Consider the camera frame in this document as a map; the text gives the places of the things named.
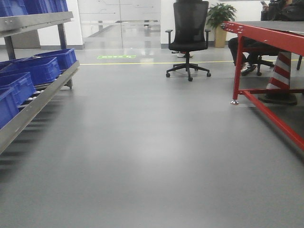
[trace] green plant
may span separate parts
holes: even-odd
[[[207,13],[207,24],[214,29],[218,27],[221,23],[223,23],[223,21],[235,21],[235,12],[237,10],[231,5],[217,3],[209,9],[210,10]]]

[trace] black office chair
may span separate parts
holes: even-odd
[[[261,73],[261,65],[265,65],[265,66],[269,66],[269,67],[274,67],[274,63],[271,62],[271,61],[267,61],[267,60],[262,60],[262,56],[277,56],[278,55],[278,52],[270,52],[270,53],[267,53],[267,52],[264,52],[264,53],[260,53],[260,55],[258,56],[258,60],[256,62],[257,64],[257,75],[258,76],[261,76],[262,73]],[[298,63],[297,63],[297,67],[296,69],[299,70],[300,67],[301,67],[301,63],[302,63],[302,56],[299,56],[299,59],[298,59]]]
[[[201,0],[178,0],[173,4],[175,19],[175,38],[171,43],[171,32],[166,30],[169,35],[169,49],[173,51],[185,52],[186,63],[175,64],[172,69],[167,70],[166,77],[170,77],[170,71],[185,68],[188,72],[188,80],[193,78],[190,74],[190,68],[207,71],[207,77],[211,76],[208,69],[199,67],[197,64],[189,63],[191,51],[205,50],[208,48],[209,32],[206,30],[206,40],[204,36],[204,27],[206,23],[209,2]]]

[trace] sneaker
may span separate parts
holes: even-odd
[[[249,63],[245,63],[243,68],[241,69],[242,76],[246,76],[250,72],[254,71],[256,67],[256,65],[250,65]]]
[[[177,54],[177,58],[185,58],[186,57],[186,54],[183,54],[183,53],[178,53]]]

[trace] yellow floor line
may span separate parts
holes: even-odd
[[[232,60],[229,61],[202,61],[202,62],[191,62],[191,63],[232,63]],[[165,62],[165,63],[81,63],[82,66],[93,66],[93,65],[140,65],[140,64],[181,64],[184,62]]]

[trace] traffic cone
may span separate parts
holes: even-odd
[[[291,52],[279,52],[273,76],[270,78],[266,89],[289,89],[291,70]],[[297,100],[294,94],[260,94],[259,100],[265,103],[296,105]]]

